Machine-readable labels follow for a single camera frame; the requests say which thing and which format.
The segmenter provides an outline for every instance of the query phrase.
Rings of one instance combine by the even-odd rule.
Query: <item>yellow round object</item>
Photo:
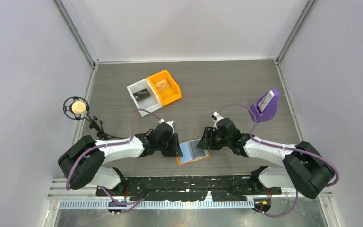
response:
[[[86,111],[86,104],[84,104],[81,101],[77,101],[74,102],[71,105],[71,110],[75,113],[75,114],[82,114],[84,113],[84,111]]]

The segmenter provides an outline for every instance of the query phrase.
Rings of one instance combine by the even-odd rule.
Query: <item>open box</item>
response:
[[[156,84],[165,79],[169,83],[169,87],[158,91]],[[148,81],[154,91],[158,94],[159,101],[161,102],[162,106],[166,106],[171,102],[181,99],[182,93],[180,91],[179,85],[174,81],[168,70],[163,70],[157,74],[149,76]]]
[[[137,108],[151,112],[181,99],[182,96],[179,85],[174,81],[168,70],[163,70],[157,74],[149,76],[148,78],[142,79],[139,82],[129,85],[126,88]],[[145,89],[148,90],[149,97],[146,96],[147,93],[145,92],[144,98],[138,100],[139,97],[135,96],[135,94],[139,92],[143,93],[143,90]],[[142,117],[148,114],[144,111],[139,112]]]

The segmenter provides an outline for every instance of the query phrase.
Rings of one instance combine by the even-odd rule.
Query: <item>wire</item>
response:
[[[136,112],[136,111],[144,111],[144,112],[147,112],[149,114],[151,114],[152,116],[154,116],[155,118],[157,118],[158,120],[161,120],[160,117],[158,117],[157,115],[155,115],[154,113],[148,111],[148,110],[144,110],[144,109],[135,109],[131,112],[131,137],[129,140],[126,140],[126,141],[123,141],[123,142],[115,142],[115,143],[108,143],[107,145],[106,144],[101,144],[101,145],[98,145],[98,146],[94,146],[90,149],[87,149],[86,151],[84,151],[77,159],[76,159],[76,162],[74,163],[73,167],[71,168],[70,172],[69,172],[69,175],[67,177],[67,180],[66,180],[66,190],[70,190],[70,180],[73,176],[73,173],[74,171],[76,170],[76,167],[77,165],[80,163],[80,161],[88,154],[90,153],[91,151],[97,149],[97,148],[102,148],[102,147],[110,147],[110,146],[116,146],[116,145],[122,145],[122,144],[127,144],[127,143],[130,143],[133,138],[134,138],[134,135],[135,135],[135,123],[134,123],[134,116],[133,114]],[[135,201],[135,202],[119,202],[117,199],[113,198],[109,193],[108,191],[106,190],[105,187],[101,187],[102,191],[109,197],[113,200],[113,202],[115,202],[116,204],[118,205],[133,205],[131,208],[125,210],[125,211],[122,211],[120,213],[127,213],[129,212],[132,208],[134,208],[135,206],[137,206],[138,204],[140,204],[144,198],[138,200],[138,201]]]
[[[255,116],[254,112],[252,110],[250,110],[250,108],[248,106],[246,106],[244,104],[239,104],[239,103],[232,103],[232,104],[223,106],[217,112],[220,113],[222,110],[224,110],[225,108],[227,108],[229,106],[232,106],[232,105],[237,105],[237,106],[244,107],[245,109],[247,109],[252,114],[252,116],[254,117],[254,125],[250,130],[250,139],[252,139],[253,141],[255,141],[257,143],[260,143],[257,139],[255,139],[252,136],[252,134],[254,132],[254,129],[255,129],[255,126],[257,126],[257,117]],[[317,159],[323,161],[324,163],[329,165],[333,169],[333,171],[335,171],[335,175],[336,175],[335,180],[332,183],[327,184],[326,187],[331,187],[331,186],[337,184],[339,179],[340,179],[340,174],[339,174],[338,170],[336,169],[336,167],[331,162],[327,161],[326,159],[324,159],[323,157],[321,157],[319,155],[313,154],[313,153],[308,152],[306,150],[301,150],[301,149],[297,149],[297,148],[282,147],[282,146],[279,146],[279,145],[276,145],[276,144],[267,143],[267,142],[263,142],[263,141],[261,141],[261,144],[264,144],[264,145],[267,145],[267,146],[270,146],[270,147],[274,147],[274,148],[278,148],[278,149],[286,149],[286,150],[290,150],[290,151],[301,152],[303,154],[312,156],[314,158],[317,158]],[[290,214],[292,212],[292,210],[294,209],[294,207],[297,204],[297,201],[298,201],[298,191],[296,190],[296,196],[295,196],[294,204],[293,204],[293,206],[291,207],[291,209],[288,212],[286,212],[284,214],[268,214],[268,213],[264,213],[264,215],[269,216],[269,217],[275,217],[275,218],[286,216],[286,215],[288,215],[288,214]],[[256,211],[258,211],[258,212],[262,212],[261,210],[259,210],[257,208],[254,208],[254,209]]]

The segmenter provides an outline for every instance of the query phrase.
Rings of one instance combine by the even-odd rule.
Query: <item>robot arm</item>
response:
[[[266,188],[296,188],[304,196],[315,199],[335,175],[326,163],[309,155],[288,150],[288,148],[298,148],[320,156],[308,142],[285,145],[262,140],[252,135],[253,140],[250,134],[240,133],[229,118],[224,118],[217,112],[211,117],[215,124],[213,127],[205,128],[197,148],[220,150],[222,147],[228,147],[237,155],[261,158],[283,166],[284,168],[264,166],[252,173]],[[265,145],[266,143],[281,148]]]
[[[127,157],[152,155],[157,150],[167,157],[182,156],[177,134],[174,133],[173,121],[160,120],[159,123],[154,130],[136,134],[132,140],[130,138],[116,140],[116,143],[130,141],[116,146],[107,146],[113,141],[94,140],[91,136],[82,137],[58,160],[63,173],[68,177],[77,158],[87,149],[98,146],[76,167],[70,181],[71,188],[79,189],[92,184],[121,192],[126,185],[125,178],[118,169],[102,167],[103,164]]]

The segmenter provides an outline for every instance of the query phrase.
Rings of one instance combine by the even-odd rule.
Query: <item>purple holder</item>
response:
[[[252,110],[257,117],[257,123],[266,122],[270,119],[272,119],[276,114],[277,109],[277,103],[279,102],[279,91],[274,88],[271,89],[273,94],[275,95],[268,105],[265,107],[265,109],[260,113],[259,111],[259,104],[261,103],[262,99],[269,93],[267,92],[264,94],[257,102],[255,102],[253,105],[250,106],[250,110]]]

